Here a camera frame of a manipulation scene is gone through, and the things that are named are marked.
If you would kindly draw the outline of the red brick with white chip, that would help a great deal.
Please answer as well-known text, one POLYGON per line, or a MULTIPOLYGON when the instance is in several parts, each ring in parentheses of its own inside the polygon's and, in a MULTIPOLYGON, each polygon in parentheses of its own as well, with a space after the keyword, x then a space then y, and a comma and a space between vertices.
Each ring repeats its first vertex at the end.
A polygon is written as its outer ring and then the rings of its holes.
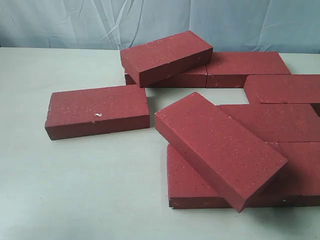
POLYGON ((123 85, 54 92, 44 127, 51 140, 147 129, 146 91, 123 85))

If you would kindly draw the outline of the back left base brick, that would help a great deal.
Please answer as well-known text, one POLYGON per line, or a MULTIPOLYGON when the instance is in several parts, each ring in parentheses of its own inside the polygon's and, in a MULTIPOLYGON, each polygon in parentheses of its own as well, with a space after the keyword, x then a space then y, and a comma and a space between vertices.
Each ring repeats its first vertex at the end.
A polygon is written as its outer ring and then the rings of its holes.
POLYGON ((205 88, 207 85, 207 66, 170 75, 147 86, 147 88, 205 88))

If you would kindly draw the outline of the base brick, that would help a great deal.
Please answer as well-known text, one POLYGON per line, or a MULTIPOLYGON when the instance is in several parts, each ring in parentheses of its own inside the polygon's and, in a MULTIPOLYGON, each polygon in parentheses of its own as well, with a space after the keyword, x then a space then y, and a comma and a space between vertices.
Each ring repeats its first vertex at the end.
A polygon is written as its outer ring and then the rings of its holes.
POLYGON ((207 85, 207 66, 170 75, 147 86, 147 88, 205 88, 207 85))
POLYGON ((280 142, 282 154, 288 159, 279 180, 282 201, 287 206, 320 205, 320 143, 280 142))
MULTIPOLYGON (((292 151, 292 143, 271 145, 287 157, 288 163, 247 207, 299 207, 303 204, 299 156, 292 151)), ((167 180, 169 206, 174 209, 231 207, 171 144, 167 146, 167 180)))
POLYGON ((276 51, 213 52, 206 65, 207 88, 243 88, 249 75, 290 75, 276 51))

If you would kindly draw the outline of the front left base brick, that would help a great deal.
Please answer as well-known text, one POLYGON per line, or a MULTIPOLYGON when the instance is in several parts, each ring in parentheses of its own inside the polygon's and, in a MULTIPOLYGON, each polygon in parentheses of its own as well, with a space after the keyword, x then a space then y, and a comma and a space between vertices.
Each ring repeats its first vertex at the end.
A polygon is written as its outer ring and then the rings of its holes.
MULTIPOLYGON (((303 204, 299 156, 292 151, 292 143, 271 145, 287 157, 288 163, 247 207, 299 207, 303 204)), ((167 180, 169 206, 174 209, 231 207, 171 144, 167 146, 167 180)))

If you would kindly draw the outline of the back right base brick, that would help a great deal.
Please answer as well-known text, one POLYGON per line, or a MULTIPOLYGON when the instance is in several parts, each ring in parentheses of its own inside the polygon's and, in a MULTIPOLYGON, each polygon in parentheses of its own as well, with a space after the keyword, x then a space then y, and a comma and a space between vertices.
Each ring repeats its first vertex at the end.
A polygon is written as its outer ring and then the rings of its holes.
POLYGON ((206 65, 207 88, 243 88, 249 75, 290 75, 276 51, 213 52, 206 65))

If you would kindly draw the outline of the front right base brick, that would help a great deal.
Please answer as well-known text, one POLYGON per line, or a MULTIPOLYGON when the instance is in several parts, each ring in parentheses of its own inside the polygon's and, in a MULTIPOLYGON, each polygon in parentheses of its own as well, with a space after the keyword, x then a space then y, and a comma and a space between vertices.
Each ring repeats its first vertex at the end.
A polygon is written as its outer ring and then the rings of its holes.
POLYGON ((279 180, 282 201, 287 206, 320 205, 320 143, 280 142, 282 154, 288 159, 279 180))

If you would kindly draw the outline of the wrinkled blue backdrop cloth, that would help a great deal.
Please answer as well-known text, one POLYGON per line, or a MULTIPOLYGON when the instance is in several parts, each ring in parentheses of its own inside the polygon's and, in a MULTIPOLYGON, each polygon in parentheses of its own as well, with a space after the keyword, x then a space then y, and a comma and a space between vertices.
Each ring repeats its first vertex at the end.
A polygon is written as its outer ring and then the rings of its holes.
POLYGON ((3 0, 3 47, 122 50, 192 31, 215 51, 319 53, 317 0, 3 0))

